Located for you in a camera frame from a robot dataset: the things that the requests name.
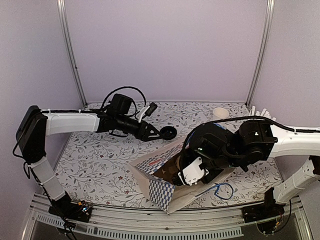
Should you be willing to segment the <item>brown cardboard cup carrier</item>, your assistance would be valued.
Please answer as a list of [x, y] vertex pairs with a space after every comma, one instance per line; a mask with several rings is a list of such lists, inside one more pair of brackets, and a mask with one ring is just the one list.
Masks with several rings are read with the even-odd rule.
[[153, 175], [160, 178], [170, 184], [173, 184], [173, 179], [177, 177], [180, 171], [180, 157], [181, 155], [177, 153], [171, 157], [162, 167], [160, 167]]

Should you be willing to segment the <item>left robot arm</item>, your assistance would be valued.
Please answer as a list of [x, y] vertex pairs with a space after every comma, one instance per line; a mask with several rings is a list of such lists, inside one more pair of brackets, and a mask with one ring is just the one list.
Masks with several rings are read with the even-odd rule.
[[12, 154], [23, 159], [23, 170], [28, 178], [34, 177], [47, 195], [51, 206], [63, 216], [74, 213], [74, 205], [48, 161], [46, 140], [55, 135], [68, 135], [74, 132], [107, 133], [114, 135], [120, 131], [123, 136], [132, 135], [143, 142], [162, 139], [165, 135], [144, 119], [150, 116], [157, 105], [144, 101], [139, 110], [135, 101], [120, 90], [140, 89], [134, 86], [119, 87], [111, 91], [99, 108], [89, 110], [50, 110], [37, 105], [28, 108], [16, 132]]

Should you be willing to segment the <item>blue checkered paper bag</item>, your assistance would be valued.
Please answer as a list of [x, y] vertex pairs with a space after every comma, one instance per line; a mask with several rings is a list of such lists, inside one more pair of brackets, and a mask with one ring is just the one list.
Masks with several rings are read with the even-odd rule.
[[146, 199], [171, 214], [226, 183], [234, 168], [223, 153], [234, 136], [218, 123], [204, 123], [129, 167]]

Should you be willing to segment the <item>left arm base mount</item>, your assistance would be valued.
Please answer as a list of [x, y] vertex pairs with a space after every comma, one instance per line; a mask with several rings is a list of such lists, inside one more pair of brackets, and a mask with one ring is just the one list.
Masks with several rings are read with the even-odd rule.
[[62, 219], [88, 223], [92, 215], [92, 205], [84, 200], [74, 203], [69, 198], [61, 198], [52, 201], [48, 212]]

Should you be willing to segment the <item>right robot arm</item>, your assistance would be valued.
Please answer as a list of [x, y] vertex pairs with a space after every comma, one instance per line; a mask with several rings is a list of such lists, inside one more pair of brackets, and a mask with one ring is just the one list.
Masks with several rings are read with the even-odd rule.
[[282, 156], [308, 156], [286, 181], [271, 190], [271, 198], [259, 206], [262, 218], [269, 218], [278, 204], [320, 179], [320, 129], [286, 126], [262, 116], [241, 117], [236, 132], [209, 121], [194, 128], [180, 152], [177, 179], [180, 185], [208, 183], [227, 168], [241, 168]]

